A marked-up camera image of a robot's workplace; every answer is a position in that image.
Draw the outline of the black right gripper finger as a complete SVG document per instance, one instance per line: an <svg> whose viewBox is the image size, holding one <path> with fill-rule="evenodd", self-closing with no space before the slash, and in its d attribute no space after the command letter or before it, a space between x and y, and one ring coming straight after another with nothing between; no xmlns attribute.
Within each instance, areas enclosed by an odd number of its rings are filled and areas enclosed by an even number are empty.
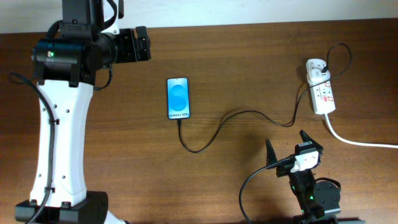
<svg viewBox="0 0 398 224"><path fill-rule="evenodd" d="M301 153L310 152L311 150L316 150L319 153L323 152L323 147L312 139L304 130L299 132L303 143L299 144L299 149Z"/></svg>
<svg viewBox="0 0 398 224"><path fill-rule="evenodd" d="M272 147L271 141L269 139L266 139L266 150L267 150L266 167L267 169L273 169L275 167L275 164L277 163L277 158L274 148Z"/></svg>

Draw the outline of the blue smartphone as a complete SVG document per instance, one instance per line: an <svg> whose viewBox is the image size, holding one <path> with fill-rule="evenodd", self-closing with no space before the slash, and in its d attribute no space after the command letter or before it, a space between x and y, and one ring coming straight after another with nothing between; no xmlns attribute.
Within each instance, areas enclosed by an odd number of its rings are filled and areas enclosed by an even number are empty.
<svg viewBox="0 0 398 224"><path fill-rule="evenodd" d="M189 85L186 77L167 80L167 109L169 119L190 118Z"/></svg>

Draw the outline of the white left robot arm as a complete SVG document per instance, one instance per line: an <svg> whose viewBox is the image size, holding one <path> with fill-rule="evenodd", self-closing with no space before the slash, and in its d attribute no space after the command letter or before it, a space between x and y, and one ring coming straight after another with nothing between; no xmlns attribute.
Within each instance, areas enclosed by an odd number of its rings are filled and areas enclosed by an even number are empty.
<svg viewBox="0 0 398 224"><path fill-rule="evenodd" d="M122 1L64 1L33 49L34 77L21 78L40 100L39 158L30 197L15 207L24 223L119 223L108 195L86 188L85 125L96 72L114 64L147 61L144 26L122 29Z"/></svg>

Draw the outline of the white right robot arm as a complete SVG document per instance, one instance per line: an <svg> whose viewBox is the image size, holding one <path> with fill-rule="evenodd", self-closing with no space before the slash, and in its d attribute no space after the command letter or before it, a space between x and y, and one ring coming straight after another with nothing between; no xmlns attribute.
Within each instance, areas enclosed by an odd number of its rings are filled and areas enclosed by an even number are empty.
<svg viewBox="0 0 398 224"><path fill-rule="evenodd" d="M294 216L291 223L365 223L359 218L337 218L341 212L341 184L327 177L314 178L312 169L321 163L323 146L312 139L305 131L299 132L302 143L295 146L295 152L286 158L278 160L271 141L266 140L266 166L252 173L242 184L239 190L239 207L248 223L252 221L243 207L243 191L248 182L258 173L275 169L276 176L289 177L292 193L296 196L301 215Z"/></svg>

